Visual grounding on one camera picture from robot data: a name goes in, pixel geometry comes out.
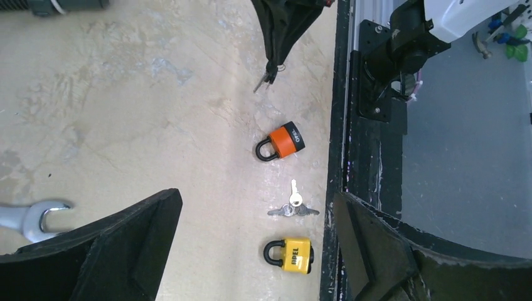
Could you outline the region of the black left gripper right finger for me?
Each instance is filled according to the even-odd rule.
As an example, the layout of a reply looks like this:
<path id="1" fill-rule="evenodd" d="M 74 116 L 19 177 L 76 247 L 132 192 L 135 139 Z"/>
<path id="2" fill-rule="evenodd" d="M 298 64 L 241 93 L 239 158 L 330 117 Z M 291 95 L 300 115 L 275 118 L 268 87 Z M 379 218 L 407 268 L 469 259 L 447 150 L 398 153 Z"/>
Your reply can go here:
<path id="1" fill-rule="evenodd" d="M 350 193 L 334 197 L 339 249 L 356 300 L 530 300 L 531 260 L 444 240 Z"/>

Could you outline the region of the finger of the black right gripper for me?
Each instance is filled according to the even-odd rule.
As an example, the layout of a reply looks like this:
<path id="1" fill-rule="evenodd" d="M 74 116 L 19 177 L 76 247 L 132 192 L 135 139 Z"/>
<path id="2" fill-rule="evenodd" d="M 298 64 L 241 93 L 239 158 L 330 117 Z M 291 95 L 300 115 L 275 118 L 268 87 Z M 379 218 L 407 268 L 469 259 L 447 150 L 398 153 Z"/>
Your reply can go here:
<path id="1" fill-rule="evenodd" d="M 252 0 L 263 34 L 265 56 L 284 64 L 297 40 L 329 6 L 325 0 Z"/>

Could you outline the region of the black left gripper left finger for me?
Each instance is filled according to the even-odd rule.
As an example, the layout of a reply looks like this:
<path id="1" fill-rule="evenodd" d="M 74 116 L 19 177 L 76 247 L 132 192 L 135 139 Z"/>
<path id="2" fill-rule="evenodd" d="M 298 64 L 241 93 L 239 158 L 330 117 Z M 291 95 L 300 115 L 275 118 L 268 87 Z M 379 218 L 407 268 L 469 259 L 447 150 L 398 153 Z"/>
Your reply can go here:
<path id="1" fill-rule="evenodd" d="M 2 300 L 155 300 L 183 206 L 165 189 L 1 257 Z"/>

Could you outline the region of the yellow padlock black shackle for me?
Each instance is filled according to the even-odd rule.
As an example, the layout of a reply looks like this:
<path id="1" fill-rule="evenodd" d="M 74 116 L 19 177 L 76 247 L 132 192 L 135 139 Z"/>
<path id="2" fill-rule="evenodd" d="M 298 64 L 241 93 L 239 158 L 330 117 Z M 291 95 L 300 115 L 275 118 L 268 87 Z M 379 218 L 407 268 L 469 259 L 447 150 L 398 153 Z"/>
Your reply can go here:
<path id="1" fill-rule="evenodd" d="M 280 249 L 280 257 L 272 258 L 272 248 Z M 310 274 L 314 263 L 314 249 L 311 240 L 306 237 L 285 237 L 268 242 L 263 248 L 264 260 L 285 272 Z"/>

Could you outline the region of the silver keys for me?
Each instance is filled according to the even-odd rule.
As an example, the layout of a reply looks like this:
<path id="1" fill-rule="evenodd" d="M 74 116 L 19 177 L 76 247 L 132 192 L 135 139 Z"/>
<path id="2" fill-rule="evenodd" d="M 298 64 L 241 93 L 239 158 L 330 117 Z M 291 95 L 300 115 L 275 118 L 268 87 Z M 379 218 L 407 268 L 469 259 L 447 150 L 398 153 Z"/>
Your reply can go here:
<path id="1" fill-rule="evenodd" d="M 308 208 L 304 202 L 303 198 L 298 190 L 297 181 L 292 179 L 290 182 L 291 193 L 289 196 L 289 201 L 286 204 L 283 204 L 277 209 L 272 209 L 267 212 L 269 216 L 312 216 L 319 215 L 320 212 L 315 209 Z"/>

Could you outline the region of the orange black padlock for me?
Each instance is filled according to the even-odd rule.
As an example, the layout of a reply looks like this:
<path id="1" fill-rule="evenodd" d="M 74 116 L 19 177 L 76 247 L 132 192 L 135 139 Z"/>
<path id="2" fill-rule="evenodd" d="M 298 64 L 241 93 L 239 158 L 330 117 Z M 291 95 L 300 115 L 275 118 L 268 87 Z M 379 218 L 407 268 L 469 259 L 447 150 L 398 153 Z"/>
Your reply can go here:
<path id="1" fill-rule="evenodd" d="M 274 149 L 274 153 L 268 157 L 263 156 L 261 153 L 261 149 L 265 144 L 271 144 Z M 259 160 L 268 162 L 295 154 L 305 147 L 306 145 L 299 129 L 295 123 L 290 121 L 269 133 L 264 140 L 261 140 L 255 146 L 255 155 Z"/>

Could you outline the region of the black-headed keys of orange padlock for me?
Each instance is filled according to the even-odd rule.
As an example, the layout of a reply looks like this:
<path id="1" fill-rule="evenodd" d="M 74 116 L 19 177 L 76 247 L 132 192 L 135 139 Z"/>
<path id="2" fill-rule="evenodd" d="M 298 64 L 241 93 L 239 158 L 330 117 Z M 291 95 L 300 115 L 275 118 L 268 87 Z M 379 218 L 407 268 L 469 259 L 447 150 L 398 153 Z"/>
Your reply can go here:
<path id="1" fill-rule="evenodd" d="M 256 84 L 255 88 L 253 89 L 253 93 L 256 93 L 257 90 L 263 85 L 268 84 L 271 85 L 275 81 L 278 72 L 282 72 L 285 70 L 285 65 L 275 65 L 273 62 L 269 61 L 265 66 L 265 72 L 260 78 L 259 82 Z"/>

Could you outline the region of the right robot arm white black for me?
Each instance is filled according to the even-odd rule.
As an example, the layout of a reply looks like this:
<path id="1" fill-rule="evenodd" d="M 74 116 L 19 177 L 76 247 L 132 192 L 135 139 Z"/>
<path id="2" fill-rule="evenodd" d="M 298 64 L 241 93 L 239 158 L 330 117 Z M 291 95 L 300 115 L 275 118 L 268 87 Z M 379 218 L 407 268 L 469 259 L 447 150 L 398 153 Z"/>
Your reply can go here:
<path id="1" fill-rule="evenodd" d="M 273 84 L 296 41 L 334 1 L 253 1 L 267 64 L 257 85 Z M 421 1 L 421 19 L 437 40 L 451 43 L 517 1 Z"/>

